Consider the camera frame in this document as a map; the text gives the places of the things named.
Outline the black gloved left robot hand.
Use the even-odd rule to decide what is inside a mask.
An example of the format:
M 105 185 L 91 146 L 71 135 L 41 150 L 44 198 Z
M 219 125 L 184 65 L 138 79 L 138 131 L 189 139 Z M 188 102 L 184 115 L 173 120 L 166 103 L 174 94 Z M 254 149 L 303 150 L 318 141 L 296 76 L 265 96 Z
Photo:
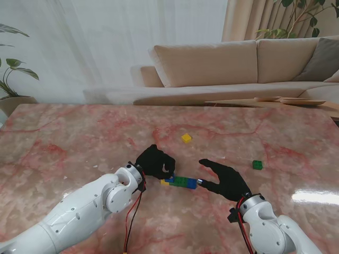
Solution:
M 175 171 L 175 159 L 159 150 L 157 145 L 152 144 L 137 159 L 146 176 L 153 176 L 157 179 L 169 179 Z

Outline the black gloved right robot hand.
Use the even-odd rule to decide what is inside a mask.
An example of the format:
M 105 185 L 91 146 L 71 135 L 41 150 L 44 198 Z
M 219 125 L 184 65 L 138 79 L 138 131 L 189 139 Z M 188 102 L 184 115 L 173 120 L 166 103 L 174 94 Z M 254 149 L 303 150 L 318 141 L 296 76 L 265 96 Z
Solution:
M 213 183 L 205 179 L 200 179 L 200 186 L 206 188 L 210 192 L 222 195 L 229 201 L 238 202 L 242 197 L 251 195 L 250 188 L 244 179 L 232 167 L 228 167 L 209 159 L 199 160 L 199 164 L 210 168 L 219 179 L 219 183 Z

